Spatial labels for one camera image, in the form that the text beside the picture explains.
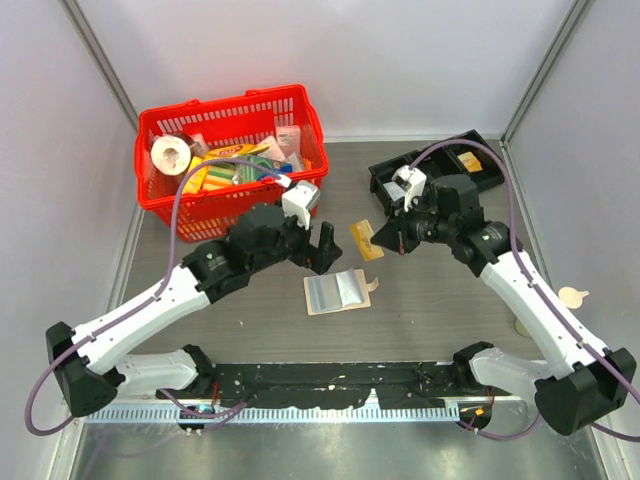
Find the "gold VIP card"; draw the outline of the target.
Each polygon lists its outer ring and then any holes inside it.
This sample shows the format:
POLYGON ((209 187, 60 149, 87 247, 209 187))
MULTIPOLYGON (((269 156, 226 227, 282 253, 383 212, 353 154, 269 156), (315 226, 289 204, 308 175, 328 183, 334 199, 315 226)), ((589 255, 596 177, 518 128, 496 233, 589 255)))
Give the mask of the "gold VIP card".
POLYGON ((372 243, 374 232, 367 219, 352 224, 350 232, 365 261, 377 260, 384 256, 382 248, 372 243))

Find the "beige leather card holder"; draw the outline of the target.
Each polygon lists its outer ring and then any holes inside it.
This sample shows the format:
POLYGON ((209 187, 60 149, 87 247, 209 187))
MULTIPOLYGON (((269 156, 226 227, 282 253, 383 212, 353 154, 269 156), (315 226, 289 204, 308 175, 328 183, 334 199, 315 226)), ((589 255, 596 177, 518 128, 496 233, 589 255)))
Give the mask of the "beige leather card holder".
POLYGON ((305 277, 303 279, 307 314, 318 316, 369 308, 370 294, 379 286, 375 277, 368 282, 363 269, 305 277))

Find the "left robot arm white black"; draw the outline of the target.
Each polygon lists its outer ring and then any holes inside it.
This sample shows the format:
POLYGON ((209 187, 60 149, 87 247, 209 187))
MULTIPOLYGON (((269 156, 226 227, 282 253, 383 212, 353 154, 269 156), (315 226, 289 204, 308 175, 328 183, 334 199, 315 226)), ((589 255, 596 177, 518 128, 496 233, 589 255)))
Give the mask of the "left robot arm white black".
POLYGON ((258 204, 222 239, 186 255, 161 282, 117 309, 77 327, 64 322, 45 333, 48 357, 74 417, 109 405, 118 394, 145 389, 185 391, 202 398, 213 387, 206 356, 193 346, 151 355, 140 367, 130 352, 181 318, 246 287, 252 275, 284 261, 326 273, 341 256, 334 227, 323 222, 318 245, 311 231, 278 204, 258 204))

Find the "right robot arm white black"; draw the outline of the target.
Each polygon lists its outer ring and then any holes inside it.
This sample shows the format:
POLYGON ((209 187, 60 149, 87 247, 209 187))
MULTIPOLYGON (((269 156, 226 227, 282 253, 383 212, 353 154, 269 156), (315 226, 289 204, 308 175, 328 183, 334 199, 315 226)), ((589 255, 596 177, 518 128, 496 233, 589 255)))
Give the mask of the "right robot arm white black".
POLYGON ((465 395, 496 387, 533 404, 558 434, 569 436, 621 408, 637 363, 585 328, 536 271, 508 225, 488 221, 466 175, 434 179, 403 167, 382 186, 387 223, 373 244, 409 254, 424 242, 444 244, 491 288, 524 325, 543 358, 509 355, 488 342, 458 351, 451 380, 465 395))

